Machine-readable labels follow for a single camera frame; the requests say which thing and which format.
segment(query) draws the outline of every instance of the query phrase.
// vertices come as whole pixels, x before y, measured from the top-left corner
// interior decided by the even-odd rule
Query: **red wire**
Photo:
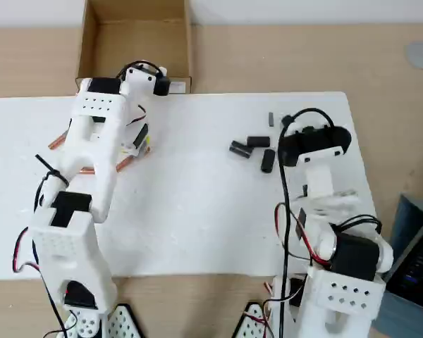
[[[276,233],[277,233],[278,236],[279,236],[278,210],[279,210],[279,207],[281,205],[283,205],[283,203],[277,203],[277,205],[274,209],[274,224],[276,226]],[[328,261],[321,259],[320,257],[318,257],[318,255],[315,254],[315,252],[313,251],[312,246],[310,245],[309,240],[308,240],[305,232],[303,231],[302,227],[299,226],[299,228],[300,228],[300,231],[301,231],[302,238],[304,239],[305,246],[307,247],[307,250],[309,251],[309,254],[312,257],[312,259],[314,261],[316,261],[318,264],[322,264],[322,265],[330,264]]]

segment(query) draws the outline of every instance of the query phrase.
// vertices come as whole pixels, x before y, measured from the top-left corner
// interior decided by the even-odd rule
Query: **white foam board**
[[[0,99],[0,280],[39,277],[11,271],[18,233],[30,223],[35,190],[54,163],[47,145],[68,126],[72,97]],[[149,107],[152,152],[118,176],[109,218],[96,225],[100,248],[116,276],[237,273],[275,275],[282,248],[273,209],[282,199],[275,166],[260,170],[263,151],[247,160],[228,151],[232,140],[272,136],[287,113],[314,106],[352,133],[345,156],[332,167],[336,190],[356,189],[361,211],[374,213],[350,108],[343,93],[173,95]],[[276,126],[269,127],[268,112]],[[307,119],[317,117],[304,115]],[[288,170],[290,195],[303,177]],[[75,178],[69,190],[92,192],[93,176]],[[21,259],[31,259],[30,238]]]

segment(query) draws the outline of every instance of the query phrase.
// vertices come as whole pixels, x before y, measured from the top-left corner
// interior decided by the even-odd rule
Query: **tabletop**
[[[197,26],[193,92],[348,95],[376,211],[388,236],[399,193],[423,199],[423,70],[405,47],[419,25]],[[74,94],[80,28],[1,28],[0,96]],[[148,337],[230,337],[269,277],[116,280]],[[56,328],[40,281],[0,281],[0,337]]]

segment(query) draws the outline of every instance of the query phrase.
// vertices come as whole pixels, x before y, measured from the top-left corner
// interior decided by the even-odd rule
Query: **perforated plate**
[[[67,321],[64,323],[64,327],[65,328],[71,327],[74,323],[75,323],[75,318],[73,315],[70,315]],[[87,331],[84,331],[80,335],[80,330],[83,328],[83,325],[90,325],[90,321],[83,322],[83,317],[81,317],[80,315],[78,317],[78,324],[72,329],[68,330],[68,337],[69,338],[89,337]],[[64,338],[63,333],[58,333],[56,338]],[[120,305],[116,307],[116,310],[110,316],[108,320],[107,328],[105,329],[105,332],[103,332],[102,338],[144,338],[144,337],[138,331],[138,328],[135,322],[133,321],[133,317],[129,313],[128,309],[124,305]]]
[[[250,315],[263,319],[262,307],[259,304],[252,304],[247,310]],[[263,338],[263,324],[257,323],[251,318],[244,316],[240,321],[238,331],[233,335],[234,338]]]

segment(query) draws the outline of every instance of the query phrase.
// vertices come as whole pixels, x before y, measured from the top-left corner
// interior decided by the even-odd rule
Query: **open cardboard box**
[[[168,70],[171,93],[191,90],[188,0],[87,0],[75,81],[113,77],[136,60]]]

